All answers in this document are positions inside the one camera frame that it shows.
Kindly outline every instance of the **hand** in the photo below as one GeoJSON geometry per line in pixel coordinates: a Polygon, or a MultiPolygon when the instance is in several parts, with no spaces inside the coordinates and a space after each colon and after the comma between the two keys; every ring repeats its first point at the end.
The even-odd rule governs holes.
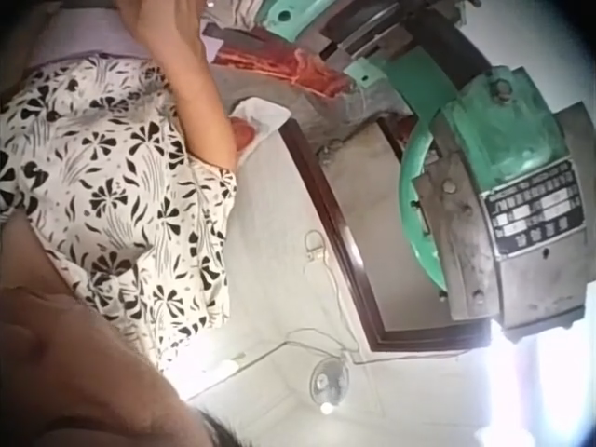
{"type": "Polygon", "coordinates": [[[158,63],[191,49],[202,54],[200,16],[206,0],[115,0],[129,32],[158,63]]]}

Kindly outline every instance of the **wall fan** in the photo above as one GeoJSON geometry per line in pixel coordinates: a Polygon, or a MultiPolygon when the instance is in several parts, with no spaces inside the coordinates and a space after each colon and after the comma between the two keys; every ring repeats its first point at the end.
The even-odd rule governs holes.
{"type": "Polygon", "coordinates": [[[342,359],[321,361],[310,377],[310,396],[324,414],[330,414],[347,395],[349,370],[342,359]]]}

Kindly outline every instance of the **black and white floral pattern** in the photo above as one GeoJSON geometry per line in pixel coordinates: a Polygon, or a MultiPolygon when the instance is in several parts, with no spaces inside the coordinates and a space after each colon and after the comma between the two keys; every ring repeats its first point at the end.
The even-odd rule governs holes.
{"type": "Polygon", "coordinates": [[[172,105],[151,62],[98,55],[35,72],[0,115],[0,223],[26,209],[76,296],[161,368],[228,317],[236,194],[187,155],[172,105]]]}

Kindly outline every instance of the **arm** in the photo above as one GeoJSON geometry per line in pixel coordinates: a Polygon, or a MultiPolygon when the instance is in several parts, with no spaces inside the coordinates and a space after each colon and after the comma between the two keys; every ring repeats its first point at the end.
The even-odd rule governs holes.
{"type": "Polygon", "coordinates": [[[169,81],[188,151],[229,170],[237,165],[234,133],[199,39],[205,0],[117,0],[123,22],[169,81]]]}
{"type": "Polygon", "coordinates": [[[174,94],[186,147],[196,158],[234,171],[234,133],[202,47],[180,53],[159,63],[174,94]]]}

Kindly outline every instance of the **red object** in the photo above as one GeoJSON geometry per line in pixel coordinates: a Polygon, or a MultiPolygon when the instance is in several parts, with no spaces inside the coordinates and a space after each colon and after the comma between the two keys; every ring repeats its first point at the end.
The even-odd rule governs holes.
{"type": "Polygon", "coordinates": [[[232,123],[232,130],[234,131],[234,138],[236,140],[236,149],[239,154],[252,143],[252,140],[254,140],[254,136],[256,135],[256,130],[242,118],[232,116],[230,122],[232,123]]]}
{"type": "Polygon", "coordinates": [[[319,56],[264,30],[255,30],[253,34],[261,41],[260,47],[246,49],[224,43],[213,63],[268,75],[324,98],[334,98],[351,89],[352,80],[326,66],[319,56]]]}

